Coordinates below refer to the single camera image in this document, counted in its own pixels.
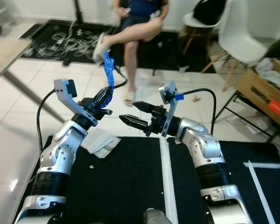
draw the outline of hand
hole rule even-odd
[[[129,14],[126,14],[126,8],[123,7],[116,8],[115,12],[120,18],[129,16]]]

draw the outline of bare leg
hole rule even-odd
[[[126,43],[138,41],[142,39],[151,38],[157,35],[162,28],[162,21],[160,18],[154,18],[147,23],[139,23],[130,26],[128,29],[115,35],[106,35],[103,38],[103,43],[108,47],[116,43]]]
[[[125,67],[129,79],[129,87],[128,91],[135,92],[135,75],[136,75],[136,69],[137,69],[137,47],[138,42],[128,42],[125,44]]]

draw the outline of blue cloth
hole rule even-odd
[[[150,15],[161,8],[161,0],[129,0],[130,15]]]

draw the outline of white tile floor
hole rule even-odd
[[[20,24],[12,30],[9,36],[18,38],[31,25],[30,22]],[[19,59],[10,70],[40,97],[44,97],[53,88],[54,79],[73,79],[78,94],[75,100],[78,101],[83,97],[93,97],[100,88],[106,86],[107,82],[103,69],[99,68],[92,73],[93,68],[92,64],[71,63],[69,67],[65,68],[61,66],[61,62]],[[237,73],[239,75],[235,75],[231,83],[236,82],[243,70],[240,68]],[[151,70],[138,69],[136,100],[143,100],[155,105],[161,104],[158,87],[164,82],[174,79],[179,91],[202,87],[212,89],[217,95],[217,109],[219,110],[234,92],[232,86],[226,92],[221,91],[225,77],[226,73],[224,72],[202,75],[193,72],[181,74],[166,70],[159,70],[156,72],[156,76],[152,77]],[[122,82],[122,78],[115,75],[115,82]],[[103,118],[98,126],[114,135],[144,136],[142,132],[126,126],[118,118],[120,114],[132,114],[142,119],[150,119],[148,114],[140,112],[134,107],[124,106],[122,101],[124,93],[125,87],[114,91],[112,102],[107,107],[113,110],[113,114]],[[200,97],[201,100],[194,103],[192,101],[194,96]],[[64,118],[71,117],[72,113],[58,102],[56,96],[52,96],[48,100],[48,104]],[[184,101],[180,101],[175,115],[197,120],[210,128],[212,107],[213,101],[209,93],[197,93],[186,96]],[[253,109],[247,108],[241,103],[233,103],[231,107],[245,117],[253,118],[255,116]],[[0,78],[0,224],[12,222],[38,158],[36,110],[37,107],[34,103],[17,91],[3,77]],[[60,125],[46,112],[42,112],[43,139],[58,130]],[[214,134],[219,140],[253,142],[264,142],[266,140],[263,135],[251,134],[246,124],[229,112],[224,112],[217,120]]]

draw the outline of white wall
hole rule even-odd
[[[45,19],[74,18],[73,0],[9,0],[15,5],[16,15]],[[170,11],[164,21],[165,28],[179,30],[182,17],[199,0],[170,0]],[[280,0],[247,0],[249,30],[253,36],[280,37]],[[111,0],[80,0],[85,21],[108,23]]]

